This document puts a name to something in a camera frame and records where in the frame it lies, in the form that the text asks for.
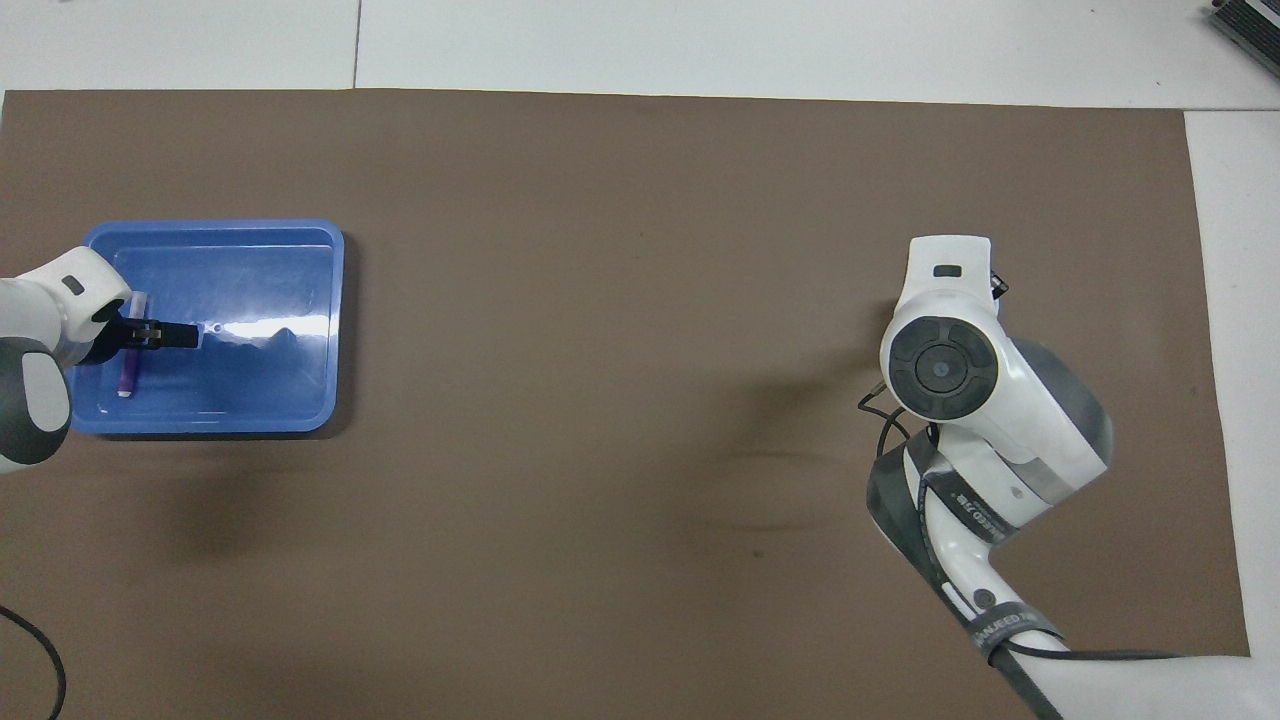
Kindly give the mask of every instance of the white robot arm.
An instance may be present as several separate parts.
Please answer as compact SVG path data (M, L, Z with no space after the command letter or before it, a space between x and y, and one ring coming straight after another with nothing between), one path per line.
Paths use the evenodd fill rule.
M991 243L911 242L881 345L884 384L927 430L877 459L872 518L1037 717L1280 717L1280 666L1071 652L992 569L992 547L1106 471L1112 427L1046 347L1005 334Z
M47 460L70 421L63 370L101 363L122 347L195 347L196 328L127 320L124 278L76 247L17 278L0 279L0 474Z

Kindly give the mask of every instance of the brown mat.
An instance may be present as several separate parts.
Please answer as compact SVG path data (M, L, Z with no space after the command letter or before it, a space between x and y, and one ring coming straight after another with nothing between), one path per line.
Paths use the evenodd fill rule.
M863 505L928 233L992 237L1010 333L1116 420L1014 587L1075 647L1247 652L1179 113L9 92L0 202L6 277L111 219L349 243L329 437L78 436L0 479L65 717L1029 716ZM0 643L0 714L47 711Z

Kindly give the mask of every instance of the blue plastic tray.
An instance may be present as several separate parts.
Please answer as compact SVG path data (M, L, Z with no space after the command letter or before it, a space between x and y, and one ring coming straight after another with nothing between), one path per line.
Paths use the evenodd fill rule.
M120 352L69 373L72 427L95 434L307 432L338 396L342 232L326 220L105 223L84 238L147 316L200 327L196 350Z

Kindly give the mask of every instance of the cable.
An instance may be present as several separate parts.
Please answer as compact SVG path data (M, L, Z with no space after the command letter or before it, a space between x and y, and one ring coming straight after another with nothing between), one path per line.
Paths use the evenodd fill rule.
M49 653L49 660L54 664L54 673L58 674L58 700L54 701L54 711L49 714L49 720L55 720L59 715L61 715L63 701L67 700L67 669L63 667L63 659L58 655L58 648L54 647L54 643L40 630L40 628L32 625L22 615L18 615L3 605L0 605L0 615L12 620L14 625L27 630L27 633L36 638L36 642L45 648L45 652Z
M881 430L879 443L877 443L877 446L876 446L876 456L877 457L879 457L881 455L884 455L884 442L888 441L888 429L890 428L897 428L897 432L902 433L902 439L911 439L911 433L906 432L906 428L902 427L902 423L897 421L897 418L902 414L902 409L901 407L899 407L893 413L886 413L886 411L881 410L879 407L872 407L870 405L868 405L868 402L870 402L872 400L874 400L876 396L878 396L879 393L884 392L886 387L887 386L883 382L879 382L879 383L876 384L874 388L872 388L870 392L868 392L867 395L864 395L863 398L858 401L858 409L859 410L861 410L863 413L870 413L872 415L876 415L877 418L881 418L882 420L884 420L884 428Z
M1005 647L1019 655L1043 657L1046 660L1175 660L1187 657L1176 652L1157 650L1041 650L1015 642L1005 642Z
M906 409L899 407L897 410L890 413L888 418L884 419L884 427L881 428L881 437L878 441L876 441L876 457L884 455L884 442L888 441L890 428L896 427L897 429L902 430L902 434L906 436L908 439L911 439L911 436L908 436L906 430L897 421L899 415L901 415L902 413L906 413Z

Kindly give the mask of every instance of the pen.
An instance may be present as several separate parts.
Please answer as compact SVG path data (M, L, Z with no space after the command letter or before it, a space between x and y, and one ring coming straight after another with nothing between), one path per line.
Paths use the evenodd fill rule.
M132 320L138 320L145 318L147 314L147 293L136 290L133 291L133 297L129 299L129 310L125 315ZM120 397L131 397L133 395L133 386L138 379L138 350L129 348L124 351L124 364L120 366L120 383L115 388L115 395Z

